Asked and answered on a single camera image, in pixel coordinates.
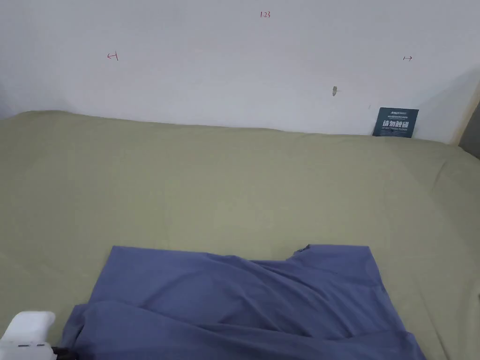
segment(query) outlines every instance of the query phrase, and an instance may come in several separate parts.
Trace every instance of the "bed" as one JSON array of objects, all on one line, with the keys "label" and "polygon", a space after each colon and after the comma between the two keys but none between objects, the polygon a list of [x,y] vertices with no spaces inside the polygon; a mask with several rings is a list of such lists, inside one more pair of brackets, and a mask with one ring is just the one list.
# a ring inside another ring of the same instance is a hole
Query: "bed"
[{"label": "bed", "polygon": [[480,353],[480,161],[456,146],[34,111],[0,121],[0,330],[50,341],[113,245],[283,260],[368,245],[428,359]]}]

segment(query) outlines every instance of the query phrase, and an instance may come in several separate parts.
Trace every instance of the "white plastic device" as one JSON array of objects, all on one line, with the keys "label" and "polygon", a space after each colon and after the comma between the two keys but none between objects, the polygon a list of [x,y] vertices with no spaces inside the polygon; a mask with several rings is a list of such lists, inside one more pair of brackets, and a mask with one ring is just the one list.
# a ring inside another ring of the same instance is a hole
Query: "white plastic device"
[{"label": "white plastic device", "polygon": [[0,360],[55,360],[47,339],[55,314],[48,311],[18,313],[0,339]]}]

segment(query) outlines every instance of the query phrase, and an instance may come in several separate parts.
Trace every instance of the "white wall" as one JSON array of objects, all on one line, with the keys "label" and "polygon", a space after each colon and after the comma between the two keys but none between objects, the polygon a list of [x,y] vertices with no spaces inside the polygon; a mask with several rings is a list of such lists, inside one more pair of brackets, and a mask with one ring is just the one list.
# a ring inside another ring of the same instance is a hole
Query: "white wall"
[{"label": "white wall", "polygon": [[379,107],[404,107],[415,137],[450,142],[480,81],[479,16],[479,0],[0,0],[0,118],[370,134]]}]

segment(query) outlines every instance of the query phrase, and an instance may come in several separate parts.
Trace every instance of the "printed sign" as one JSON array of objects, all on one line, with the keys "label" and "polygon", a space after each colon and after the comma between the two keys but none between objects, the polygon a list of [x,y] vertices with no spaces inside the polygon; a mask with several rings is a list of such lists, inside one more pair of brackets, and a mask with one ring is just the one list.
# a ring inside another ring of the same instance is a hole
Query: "printed sign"
[{"label": "printed sign", "polygon": [[416,109],[380,108],[373,135],[412,137],[418,113]]}]

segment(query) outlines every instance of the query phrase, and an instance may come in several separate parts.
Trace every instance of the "red marking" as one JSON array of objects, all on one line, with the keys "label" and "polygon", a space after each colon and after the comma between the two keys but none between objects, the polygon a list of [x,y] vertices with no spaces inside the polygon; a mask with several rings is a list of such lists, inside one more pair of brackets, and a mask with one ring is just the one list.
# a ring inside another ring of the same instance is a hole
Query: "red marking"
[{"label": "red marking", "polygon": [[110,53],[108,53],[107,55],[107,58],[111,59],[113,57],[116,57],[117,58],[117,61],[119,60],[119,57],[117,56],[117,52],[115,51],[115,55],[110,55]]}]

